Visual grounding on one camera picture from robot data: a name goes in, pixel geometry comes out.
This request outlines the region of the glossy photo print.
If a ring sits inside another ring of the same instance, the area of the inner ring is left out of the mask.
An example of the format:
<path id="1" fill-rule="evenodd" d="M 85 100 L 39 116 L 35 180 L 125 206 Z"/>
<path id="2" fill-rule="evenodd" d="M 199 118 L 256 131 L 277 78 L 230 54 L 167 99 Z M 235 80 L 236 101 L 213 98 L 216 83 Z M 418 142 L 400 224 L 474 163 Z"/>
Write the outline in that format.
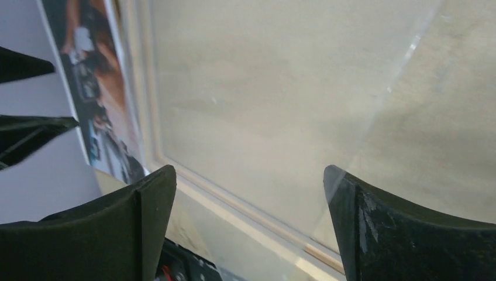
<path id="1" fill-rule="evenodd" d="M 87 163 L 127 184 L 144 177 L 115 1 L 39 1 Z"/>

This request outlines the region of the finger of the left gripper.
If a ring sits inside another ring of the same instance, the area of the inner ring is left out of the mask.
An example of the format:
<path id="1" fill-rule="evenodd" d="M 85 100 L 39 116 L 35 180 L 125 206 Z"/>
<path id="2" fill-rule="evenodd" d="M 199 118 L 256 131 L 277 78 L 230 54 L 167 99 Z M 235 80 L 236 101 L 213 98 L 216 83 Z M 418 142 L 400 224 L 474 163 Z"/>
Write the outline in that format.
<path id="1" fill-rule="evenodd" d="M 54 72 L 50 61 L 1 47 L 1 84 Z"/>
<path id="2" fill-rule="evenodd" d="M 78 121 L 71 116 L 1 115 L 1 170 L 19 164 L 78 126 Z"/>

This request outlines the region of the wooden picture frame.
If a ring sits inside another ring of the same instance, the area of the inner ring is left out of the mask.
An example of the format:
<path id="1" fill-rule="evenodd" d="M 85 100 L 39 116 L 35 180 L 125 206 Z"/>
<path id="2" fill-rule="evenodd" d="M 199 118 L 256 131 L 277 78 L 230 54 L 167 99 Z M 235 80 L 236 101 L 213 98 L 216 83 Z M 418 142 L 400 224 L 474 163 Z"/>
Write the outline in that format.
<path id="1" fill-rule="evenodd" d="M 177 174 L 168 235 L 244 280 L 344 280 L 313 240 L 325 205 L 277 139 L 291 110 L 275 56 L 232 36 L 222 1 L 115 1 L 141 161 Z"/>

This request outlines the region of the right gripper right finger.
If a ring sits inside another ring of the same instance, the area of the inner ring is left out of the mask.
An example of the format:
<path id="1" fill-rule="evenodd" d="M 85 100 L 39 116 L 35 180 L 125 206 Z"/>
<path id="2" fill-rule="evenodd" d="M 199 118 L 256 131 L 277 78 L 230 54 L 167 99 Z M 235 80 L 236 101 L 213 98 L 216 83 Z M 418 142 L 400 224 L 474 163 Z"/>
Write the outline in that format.
<path id="1" fill-rule="evenodd" d="M 494 280 L 495 225 L 441 213 L 343 169 L 323 186 L 347 280 Z"/>

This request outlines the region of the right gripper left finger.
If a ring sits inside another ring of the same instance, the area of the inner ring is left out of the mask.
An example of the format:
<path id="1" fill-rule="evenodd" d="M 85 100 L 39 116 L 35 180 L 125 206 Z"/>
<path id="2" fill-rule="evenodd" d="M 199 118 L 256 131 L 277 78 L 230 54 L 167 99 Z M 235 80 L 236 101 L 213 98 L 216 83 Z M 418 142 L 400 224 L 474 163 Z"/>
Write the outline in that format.
<path id="1" fill-rule="evenodd" d="M 141 180 L 37 222 L 1 225 L 2 280 L 153 280 L 177 177 Z"/>

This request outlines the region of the clear acrylic sheet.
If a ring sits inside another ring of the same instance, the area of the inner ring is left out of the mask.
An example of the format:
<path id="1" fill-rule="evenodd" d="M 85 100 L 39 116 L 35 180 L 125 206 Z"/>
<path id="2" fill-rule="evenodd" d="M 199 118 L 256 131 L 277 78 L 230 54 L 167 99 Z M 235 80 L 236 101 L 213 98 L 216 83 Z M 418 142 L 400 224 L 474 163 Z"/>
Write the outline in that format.
<path id="1" fill-rule="evenodd" d="M 222 273 L 294 280 L 438 1 L 151 1 L 154 163 Z"/>

